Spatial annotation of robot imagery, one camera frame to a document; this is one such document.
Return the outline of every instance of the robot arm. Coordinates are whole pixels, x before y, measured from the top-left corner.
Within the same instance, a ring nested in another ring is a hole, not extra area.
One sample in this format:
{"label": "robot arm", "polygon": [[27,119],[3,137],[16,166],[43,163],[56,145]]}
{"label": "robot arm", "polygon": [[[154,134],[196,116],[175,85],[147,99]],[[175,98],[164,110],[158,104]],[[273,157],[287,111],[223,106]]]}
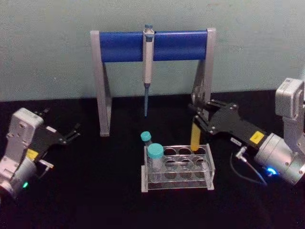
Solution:
{"label": "robot arm", "polygon": [[37,164],[53,165],[44,161],[48,148],[54,144],[66,145],[80,134],[76,128],[63,136],[31,111],[21,108],[12,116],[8,144],[0,161],[0,195],[16,198],[23,185],[36,173]]}
{"label": "robot arm", "polygon": [[[284,139],[267,134],[262,129],[243,120],[237,104],[211,100],[196,110],[195,123],[210,135],[227,133],[235,144],[256,150],[255,161],[271,167],[280,177],[296,184],[305,172],[304,82],[287,78],[275,94],[275,112],[283,117]],[[202,112],[217,110],[208,121]]]}

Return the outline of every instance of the metal bracket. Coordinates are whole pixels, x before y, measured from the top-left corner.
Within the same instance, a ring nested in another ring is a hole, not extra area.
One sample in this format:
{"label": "metal bracket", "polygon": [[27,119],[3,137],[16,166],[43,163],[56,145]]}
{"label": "metal bracket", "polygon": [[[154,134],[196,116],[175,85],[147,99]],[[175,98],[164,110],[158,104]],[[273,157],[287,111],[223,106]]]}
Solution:
{"label": "metal bracket", "polygon": [[112,98],[105,63],[102,62],[100,32],[91,31],[92,62],[97,93],[101,137],[110,134]]}
{"label": "metal bracket", "polygon": [[[208,102],[211,99],[211,87],[214,66],[214,45],[216,40],[216,29],[208,28],[205,60],[199,60],[196,76],[192,90],[192,102],[196,105],[199,102]],[[204,117],[208,119],[209,113],[204,111]]]}

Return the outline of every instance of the teal cap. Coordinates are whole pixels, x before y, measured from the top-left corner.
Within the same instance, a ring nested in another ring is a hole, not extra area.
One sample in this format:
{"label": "teal cap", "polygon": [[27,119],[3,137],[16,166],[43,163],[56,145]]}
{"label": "teal cap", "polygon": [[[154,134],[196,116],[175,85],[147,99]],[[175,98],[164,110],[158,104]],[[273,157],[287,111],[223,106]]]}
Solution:
{"label": "teal cap", "polygon": [[148,131],[142,132],[142,134],[141,134],[142,141],[147,142],[147,141],[151,140],[151,138],[152,138],[151,133],[149,133]]}
{"label": "teal cap", "polygon": [[158,159],[164,155],[163,146],[159,143],[152,143],[148,146],[148,156],[151,159]]}

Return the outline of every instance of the cable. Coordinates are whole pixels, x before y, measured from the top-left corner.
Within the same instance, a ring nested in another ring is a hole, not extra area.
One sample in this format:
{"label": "cable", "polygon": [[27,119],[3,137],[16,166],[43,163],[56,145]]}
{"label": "cable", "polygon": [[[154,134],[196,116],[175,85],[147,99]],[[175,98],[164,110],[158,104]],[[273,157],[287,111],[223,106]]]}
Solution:
{"label": "cable", "polygon": [[238,175],[240,178],[242,179],[245,179],[247,181],[250,181],[250,182],[253,182],[253,183],[256,183],[256,184],[260,184],[260,185],[264,185],[264,186],[267,186],[267,183],[266,181],[264,180],[264,178],[262,177],[262,175],[259,174],[259,172],[249,163],[249,162],[246,162],[246,164],[259,176],[259,178],[261,179],[262,182],[259,182],[257,180],[253,180],[251,178],[248,178],[248,177],[245,177],[243,175],[241,175],[239,172],[237,172],[233,166],[233,163],[232,163],[232,155],[231,154],[231,157],[230,157],[230,166],[231,166],[231,169],[233,170],[233,172]]}
{"label": "cable", "polygon": [[38,177],[38,179],[41,179],[48,171],[49,171],[50,167],[46,167],[46,169],[44,170],[44,172]]}

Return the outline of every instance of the sticker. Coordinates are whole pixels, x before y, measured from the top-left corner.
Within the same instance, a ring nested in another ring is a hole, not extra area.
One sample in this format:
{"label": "sticker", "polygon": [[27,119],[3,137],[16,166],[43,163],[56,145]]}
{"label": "sticker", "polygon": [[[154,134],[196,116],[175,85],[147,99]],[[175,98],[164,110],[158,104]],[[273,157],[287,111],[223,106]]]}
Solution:
{"label": "sticker", "polygon": [[231,142],[237,144],[238,146],[242,146],[242,143],[240,141],[237,141],[235,138],[231,137]]}
{"label": "sticker", "polygon": [[258,144],[263,139],[263,137],[264,137],[264,134],[262,134],[259,131],[256,131],[254,133],[254,135],[250,138],[250,141],[255,144]]}
{"label": "sticker", "polygon": [[35,160],[35,158],[37,157],[38,153],[32,149],[28,149],[27,151],[27,157],[29,159],[31,159],[32,161]]}
{"label": "sticker", "polygon": [[56,130],[55,129],[53,129],[52,127],[50,127],[50,126],[47,126],[47,128],[46,128],[47,130],[50,130],[51,132],[53,132],[53,133],[55,133],[56,132]]}

